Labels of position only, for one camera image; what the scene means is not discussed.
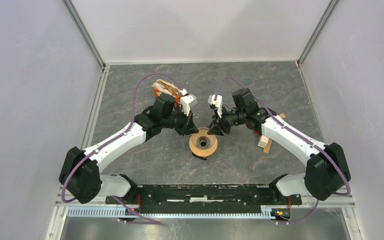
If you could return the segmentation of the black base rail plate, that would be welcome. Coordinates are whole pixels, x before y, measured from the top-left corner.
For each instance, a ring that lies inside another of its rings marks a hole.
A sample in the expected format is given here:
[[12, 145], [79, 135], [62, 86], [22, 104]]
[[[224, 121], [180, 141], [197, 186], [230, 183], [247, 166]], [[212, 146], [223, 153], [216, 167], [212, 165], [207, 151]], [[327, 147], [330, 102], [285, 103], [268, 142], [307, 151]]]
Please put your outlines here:
[[105, 202], [137, 205], [141, 214], [256, 214], [261, 206], [298, 206], [302, 199], [272, 184], [144, 184]]

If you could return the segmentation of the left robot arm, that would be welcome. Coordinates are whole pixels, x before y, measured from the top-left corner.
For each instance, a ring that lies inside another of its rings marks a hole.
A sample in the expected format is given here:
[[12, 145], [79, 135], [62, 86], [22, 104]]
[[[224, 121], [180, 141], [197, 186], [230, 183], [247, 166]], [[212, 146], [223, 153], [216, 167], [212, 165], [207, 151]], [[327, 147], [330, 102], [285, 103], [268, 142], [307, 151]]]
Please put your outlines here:
[[172, 95], [161, 93], [153, 105], [107, 139], [85, 149], [71, 148], [59, 176], [61, 200], [86, 204], [96, 197], [116, 196], [125, 204], [133, 203], [137, 198], [134, 183], [126, 176], [104, 175], [102, 171], [128, 150], [160, 134], [162, 129], [173, 129], [180, 136], [198, 133], [191, 111], [196, 101], [193, 94], [186, 94], [177, 102]]

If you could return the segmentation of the clear glass dripper cone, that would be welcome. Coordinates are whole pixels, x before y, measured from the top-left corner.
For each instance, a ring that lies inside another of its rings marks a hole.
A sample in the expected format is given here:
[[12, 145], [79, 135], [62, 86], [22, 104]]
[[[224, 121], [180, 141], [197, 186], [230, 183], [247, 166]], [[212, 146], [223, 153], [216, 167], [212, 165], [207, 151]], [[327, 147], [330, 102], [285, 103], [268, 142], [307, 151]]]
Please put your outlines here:
[[208, 135], [207, 127], [200, 127], [198, 133], [191, 135], [191, 142], [194, 147], [199, 150], [208, 150], [214, 146], [217, 137], [215, 135]]

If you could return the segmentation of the dark glass carafe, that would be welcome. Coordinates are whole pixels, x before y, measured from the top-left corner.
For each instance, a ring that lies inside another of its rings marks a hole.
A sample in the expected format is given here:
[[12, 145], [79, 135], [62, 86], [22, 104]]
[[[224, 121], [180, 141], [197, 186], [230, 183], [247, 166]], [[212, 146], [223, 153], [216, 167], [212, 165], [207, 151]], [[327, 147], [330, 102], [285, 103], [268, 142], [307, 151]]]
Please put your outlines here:
[[198, 156], [198, 155], [193, 154], [193, 157], [200, 159], [200, 160], [203, 160], [203, 161], [206, 161], [210, 156]]

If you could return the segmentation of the orange coffee filter box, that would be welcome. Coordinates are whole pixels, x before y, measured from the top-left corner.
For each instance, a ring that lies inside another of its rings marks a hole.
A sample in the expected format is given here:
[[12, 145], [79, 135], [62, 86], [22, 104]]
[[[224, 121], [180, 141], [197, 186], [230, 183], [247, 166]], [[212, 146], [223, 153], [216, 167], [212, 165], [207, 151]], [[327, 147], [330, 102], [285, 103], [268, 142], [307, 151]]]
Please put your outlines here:
[[157, 79], [152, 84], [152, 90], [155, 98], [157, 98], [160, 94], [165, 93], [173, 96], [178, 104], [183, 96], [181, 89], [179, 89], [175, 84], [162, 79]]

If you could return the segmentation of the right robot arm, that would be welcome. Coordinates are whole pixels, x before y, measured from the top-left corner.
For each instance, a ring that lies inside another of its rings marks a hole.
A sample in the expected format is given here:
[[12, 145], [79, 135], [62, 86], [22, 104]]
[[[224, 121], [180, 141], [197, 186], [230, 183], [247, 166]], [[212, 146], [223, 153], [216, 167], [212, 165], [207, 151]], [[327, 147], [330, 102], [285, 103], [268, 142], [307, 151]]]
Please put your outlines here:
[[303, 134], [273, 110], [258, 104], [248, 88], [236, 90], [232, 98], [235, 107], [226, 110], [221, 95], [209, 96], [208, 104], [214, 115], [208, 134], [224, 136], [232, 127], [246, 125], [280, 144], [305, 166], [304, 173], [285, 174], [274, 180], [275, 187], [268, 191], [273, 203], [282, 204], [295, 194], [310, 194], [319, 201], [331, 195], [350, 195], [351, 174], [339, 144], [326, 144]]

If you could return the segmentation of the brown flat wooden block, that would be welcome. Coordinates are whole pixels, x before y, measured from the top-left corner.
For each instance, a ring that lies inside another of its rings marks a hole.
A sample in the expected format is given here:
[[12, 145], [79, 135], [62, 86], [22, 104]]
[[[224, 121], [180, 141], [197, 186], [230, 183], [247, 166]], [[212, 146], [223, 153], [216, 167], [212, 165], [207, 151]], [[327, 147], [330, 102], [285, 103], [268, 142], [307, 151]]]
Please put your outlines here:
[[272, 143], [273, 143], [272, 139], [268, 139], [265, 147], [263, 148], [263, 152], [265, 154], [269, 154], [270, 153], [270, 149], [271, 149]]

